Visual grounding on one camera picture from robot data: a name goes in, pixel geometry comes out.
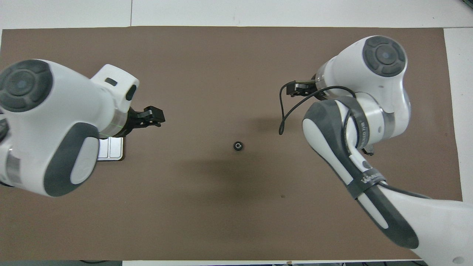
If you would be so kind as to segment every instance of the black strap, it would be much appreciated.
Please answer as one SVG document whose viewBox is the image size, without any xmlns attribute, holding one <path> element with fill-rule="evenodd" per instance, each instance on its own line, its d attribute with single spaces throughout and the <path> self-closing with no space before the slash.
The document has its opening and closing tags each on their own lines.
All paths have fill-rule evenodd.
<svg viewBox="0 0 473 266">
<path fill-rule="evenodd" d="M 361 175 L 353 177 L 353 181 L 347 185 L 347 189 L 351 196 L 357 199 L 368 188 L 385 180 L 386 178 L 377 169 L 371 168 L 361 173 Z"/>
</svg>

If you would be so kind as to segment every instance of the gray joint cap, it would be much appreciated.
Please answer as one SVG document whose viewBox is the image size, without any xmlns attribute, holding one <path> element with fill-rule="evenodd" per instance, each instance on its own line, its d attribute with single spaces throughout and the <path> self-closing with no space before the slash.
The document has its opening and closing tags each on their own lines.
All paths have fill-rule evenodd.
<svg viewBox="0 0 473 266">
<path fill-rule="evenodd" d="M 40 105 L 51 92 L 53 74 L 48 63 L 25 60 L 0 73 L 0 106 L 10 112 L 25 112 Z"/>
<path fill-rule="evenodd" d="M 395 40 L 384 36 L 366 40 L 363 60 L 371 71 L 382 77 L 394 77 L 406 66 L 403 48 Z"/>
</svg>

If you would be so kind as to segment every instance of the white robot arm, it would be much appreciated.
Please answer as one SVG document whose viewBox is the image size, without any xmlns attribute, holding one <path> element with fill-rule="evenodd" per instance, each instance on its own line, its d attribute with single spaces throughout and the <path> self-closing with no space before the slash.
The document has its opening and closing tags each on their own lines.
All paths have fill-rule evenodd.
<svg viewBox="0 0 473 266">
<path fill-rule="evenodd" d="M 304 135 L 395 244 L 430 266 L 473 266 L 473 205 L 391 187 L 359 152 L 406 129 L 411 113 L 403 88 L 406 66 L 404 49 L 388 37 L 370 36 L 347 47 L 318 70 L 314 84 L 316 90 L 348 87 L 355 97 L 341 89 L 327 92 L 329 99 L 307 111 Z M 294 83 L 288 94 L 310 89 L 308 82 Z"/>
<path fill-rule="evenodd" d="M 130 108 L 139 81 L 105 65 L 88 79 L 60 64 L 26 60 L 0 74 L 0 181 L 47 196 L 80 186 L 96 164 L 99 138 L 160 126 L 149 106 Z"/>
</svg>

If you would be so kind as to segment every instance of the brown table surface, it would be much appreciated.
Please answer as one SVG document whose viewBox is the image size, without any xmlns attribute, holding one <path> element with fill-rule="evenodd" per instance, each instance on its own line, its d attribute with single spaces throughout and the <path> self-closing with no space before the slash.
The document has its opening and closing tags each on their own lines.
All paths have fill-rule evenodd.
<svg viewBox="0 0 473 266">
<path fill-rule="evenodd" d="M 461 200 L 440 28 L 4 30 L 1 68 L 39 58 L 92 77 L 109 63 L 140 80 L 132 107 L 161 108 L 166 122 L 134 130 L 123 161 L 99 162 L 63 197 L 0 187 L 0 259 L 416 258 L 376 228 L 306 143 L 301 120 L 312 101 L 278 135 L 281 85 L 311 78 L 370 35 L 406 49 L 412 119 L 369 162 L 393 186 Z M 285 97 L 286 109 L 299 100 Z"/>
</svg>

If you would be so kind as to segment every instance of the small black object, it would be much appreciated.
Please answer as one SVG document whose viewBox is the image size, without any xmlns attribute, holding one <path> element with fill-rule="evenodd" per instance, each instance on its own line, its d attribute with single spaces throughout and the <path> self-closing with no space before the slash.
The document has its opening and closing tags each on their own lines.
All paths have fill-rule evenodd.
<svg viewBox="0 0 473 266">
<path fill-rule="evenodd" d="M 241 151 L 243 149 L 243 143 L 242 142 L 235 142 L 233 144 L 233 149 L 236 151 Z"/>
</svg>

